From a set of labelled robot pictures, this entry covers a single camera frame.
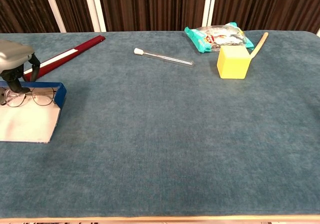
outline eyeglasses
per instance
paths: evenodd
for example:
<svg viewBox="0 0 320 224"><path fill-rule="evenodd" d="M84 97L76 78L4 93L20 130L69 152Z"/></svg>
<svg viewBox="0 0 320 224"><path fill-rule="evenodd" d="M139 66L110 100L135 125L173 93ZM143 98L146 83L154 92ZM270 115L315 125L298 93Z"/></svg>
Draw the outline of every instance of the eyeglasses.
<svg viewBox="0 0 320 224"><path fill-rule="evenodd" d="M52 103L55 93L51 87L34 88L31 92L27 93L16 93L11 89L7 89L2 94L4 101L1 103L1 106L8 105L9 107L17 108L21 106L28 96L32 96L33 101L39 106L48 106Z"/></svg>

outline test tube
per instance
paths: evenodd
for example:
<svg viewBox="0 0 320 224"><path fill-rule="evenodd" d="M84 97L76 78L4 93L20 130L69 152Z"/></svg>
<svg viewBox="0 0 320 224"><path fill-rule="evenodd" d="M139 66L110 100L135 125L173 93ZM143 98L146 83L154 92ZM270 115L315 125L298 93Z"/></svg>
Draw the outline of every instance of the test tube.
<svg viewBox="0 0 320 224"><path fill-rule="evenodd" d="M161 55L161 54L146 51L146 50L141 50L139 48L135 48L133 52L136 55L146 56L147 58L159 59L162 61L167 61L170 63L179 64L179 65L190 67L190 68L194 66L194 62L190 60L182 60L182 59L178 59L171 56L166 56L166 55Z"/></svg>

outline red ruler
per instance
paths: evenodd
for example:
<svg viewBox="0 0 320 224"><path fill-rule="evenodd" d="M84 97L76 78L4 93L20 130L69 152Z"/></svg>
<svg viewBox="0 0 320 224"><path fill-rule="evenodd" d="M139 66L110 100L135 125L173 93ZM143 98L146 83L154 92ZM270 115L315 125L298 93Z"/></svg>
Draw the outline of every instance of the red ruler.
<svg viewBox="0 0 320 224"><path fill-rule="evenodd" d="M46 60L41 63L40 70L38 74L38 78L44 76L45 74L51 72L52 70L60 67L62 64L65 64L66 62L70 61L74 57L80 55L84 51L92 48L93 46L97 45L98 43L102 42L106 38L102 35L98 35L90 40L87 40L86 42L69 49L65 52L60 53L59 55L56 55L49 60ZM31 78L32 68L26 70L24 72L25 79L29 82Z"/></svg>

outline brown curtain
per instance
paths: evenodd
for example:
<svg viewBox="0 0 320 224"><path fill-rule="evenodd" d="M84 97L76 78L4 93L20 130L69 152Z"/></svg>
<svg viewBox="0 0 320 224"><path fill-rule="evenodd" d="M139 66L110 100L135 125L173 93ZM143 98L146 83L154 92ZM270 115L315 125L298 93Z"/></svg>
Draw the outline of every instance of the brown curtain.
<svg viewBox="0 0 320 224"><path fill-rule="evenodd" d="M100 0L107 31L173 31L202 25L205 0Z"/></svg>
<svg viewBox="0 0 320 224"><path fill-rule="evenodd" d="M60 32L48 0L0 0L0 33Z"/></svg>
<svg viewBox="0 0 320 224"><path fill-rule="evenodd" d="M212 25L237 22L243 30L317 33L320 0L215 0Z"/></svg>
<svg viewBox="0 0 320 224"><path fill-rule="evenodd" d="M66 31L93 32L87 0L55 0Z"/></svg>

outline blue felt tablecloth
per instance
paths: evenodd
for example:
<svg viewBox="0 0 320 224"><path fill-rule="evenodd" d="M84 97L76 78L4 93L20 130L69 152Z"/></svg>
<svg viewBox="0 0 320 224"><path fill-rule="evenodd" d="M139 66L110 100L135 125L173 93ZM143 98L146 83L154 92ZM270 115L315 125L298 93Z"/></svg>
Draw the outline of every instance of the blue felt tablecloth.
<svg viewBox="0 0 320 224"><path fill-rule="evenodd" d="M0 39L44 61L98 34ZM319 37L270 31L246 79L227 80L182 31L102 35L39 79L67 89L51 142L0 142L0 218L320 213Z"/></svg>

